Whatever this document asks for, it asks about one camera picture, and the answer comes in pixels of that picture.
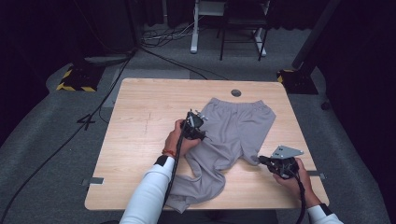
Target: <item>white sleeve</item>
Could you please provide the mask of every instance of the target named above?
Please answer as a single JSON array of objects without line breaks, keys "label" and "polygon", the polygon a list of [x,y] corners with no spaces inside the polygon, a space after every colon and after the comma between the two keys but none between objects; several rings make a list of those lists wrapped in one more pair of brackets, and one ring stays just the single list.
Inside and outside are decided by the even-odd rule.
[{"label": "white sleeve", "polygon": [[157,223],[174,164],[171,157],[161,156],[157,160],[134,191],[120,224]]},{"label": "white sleeve", "polygon": [[313,206],[307,209],[311,221],[314,224],[339,224],[341,222],[338,217],[330,211],[326,204]]}]

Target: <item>black strap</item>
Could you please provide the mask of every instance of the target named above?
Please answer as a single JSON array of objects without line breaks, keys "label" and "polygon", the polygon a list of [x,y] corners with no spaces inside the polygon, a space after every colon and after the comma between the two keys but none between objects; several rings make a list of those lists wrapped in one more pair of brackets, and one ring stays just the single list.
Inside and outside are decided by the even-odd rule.
[{"label": "black strap", "polygon": [[161,156],[157,159],[157,161],[154,163],[154,165],[158,164],[158,165],[164,166],[165,163],[166,163],[166,160],[168,160],[168,156],[161,155]]},{"label": "black strap", "polygon": [[303,219],[304,219],[304,215],[305,215],[305,207],[306,207],[306,201],[305,201],[305,188],[303,183],[300,180],[300,176],[297,174],[294,175],[295,179],[297,180],[298,186],[300,188],[300,198],[301,198],[301,211],[300,211],[300,216],[297,219],[297,224],[301,224]]},{"label": "black strap", "polygon": [[332,214],[332,211],[329,209],[329,207],[326,205],[326,203],[321,203],[320,207],[323,210],[324,214],[326,214],[326,216],[329,216]]}]

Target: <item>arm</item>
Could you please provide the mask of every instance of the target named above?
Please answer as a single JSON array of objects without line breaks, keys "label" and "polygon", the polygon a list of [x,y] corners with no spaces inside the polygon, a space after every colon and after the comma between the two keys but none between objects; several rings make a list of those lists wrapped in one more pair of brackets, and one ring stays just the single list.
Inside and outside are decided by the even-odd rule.
[{"label": "arm", "polygon": [[[163,148],[163,154],[158,158],[150,170],[146,172],[142,181],[129,201],[120,221],[124,223],[157,223],[163,210],[163,200],[168,183],[172,178],[175,164],[177,141],[181,134],[180,123],[176,121],[175,129],[169,133]],[[192,147],[201,142],[200,139],[183,139],[180,156],[184,156]]]},{"label": "arm", "polygon": [[[311,179],[308,172],[305,170],[303,162],[296,158],[299,166],[299,175],[301,182],[305,188],[305,201],[309,216],[311,217],[312,223],[314,224],[331,224],[331,223],[343,223],[338,217],[327,207],[326,204],[322,203],[315,192],[312,190]],[[295,179],[282,179],[279,175],[274,175],[276,182],[291,191],[294,197],[300,199],[300,188]]]}]

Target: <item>hand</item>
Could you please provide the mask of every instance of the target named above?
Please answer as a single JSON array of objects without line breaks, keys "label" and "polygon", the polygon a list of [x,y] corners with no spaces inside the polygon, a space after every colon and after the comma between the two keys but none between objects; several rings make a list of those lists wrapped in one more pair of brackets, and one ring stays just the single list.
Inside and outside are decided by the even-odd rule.
[{"label": "hand", "polygon": [[[181,135],[180,125],[183,120],[184,119],[179,119],[175,122],[175,129],[169,133],[165,141],[165,147],[163,149],[174,151],[176,154],[177,141]],[[183,137],[183,142],[181,143],[181,148],[180,148],[180,156],[186,155],[186,153],[190,150],[190,148],[195,147],[200,143],[201,143],[201,139],[188,140]],[[170,153],[165,153],[164,155],[173,157]]]},{"label": "hand", "polygon": [[[301,161],[300,158],[296,158],[295,160],[297,161],[297,164],[299,166],[298,174],[300,176],[300,180],[303,183],[303,186],[305,188],[306,206],[308,208],[310,208],[312,206],[321,204],[320,199],[317,197],[317,195],[312,190],[311,179],[309,177],[308,172],[305,170],[303,162]],[[299,186],[297,184],[297,180],[295,178],[283,179],[279,175],[273,175],[273,177],[278,184],[280,184],[280,185],[286,187],[288,190],[290,190],[291,194],[295,198],[300,199],[300,188],[299,188]]]}]

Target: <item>dark background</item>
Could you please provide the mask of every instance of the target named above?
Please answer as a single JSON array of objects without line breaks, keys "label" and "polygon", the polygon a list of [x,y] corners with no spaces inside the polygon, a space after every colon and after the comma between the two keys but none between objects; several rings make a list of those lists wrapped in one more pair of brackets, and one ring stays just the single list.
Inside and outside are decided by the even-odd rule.
[{"label": "dark background", "polygon": [[[162,7],[161,1],[132,2],[137,3],[135,6],[142,13],[134,15],[135,21],[140,24],[163,22],[162,17],[155,16]],[[168,3],[168,12],[174,15],[168,18],[170,26],[191,19],[188,14],[175,13],[186,9],[191,13],[191,2],[180,5],[175,1]],[[2,1],[0,146],[21,119],[49,93],[47,78],[73,61],[72,55],[89,57],[114,53],[104,49],[92,34],[92,29],[97,34],[105,33],[100,30],[103,26],[89,27],[85,22],[98,24],[92,6],[84,1],[78,1],[78,5],[85,18],[73,1]],[[310,68],[316,66],[325,77],[332,109],[378,182],[388,210],[396,198],[393,189],[396,186],[393,177],[396,168],[392,165],[392,150],[396,148],[394,15],[395,3],[388,1],[341,1],[302,68],[309,75]],[[128,22],[121,17],[114,20]],[[118,41],[123,44],[113,47],[118,47],[119,51],[138,45],[138,27],[129,25],[132,27],[129,35],[133,38],[126,36],[124,41]],[[114,43],[112,36],[108,36],[106,43]],[[395,220],[390,210],[389,217]]]}]

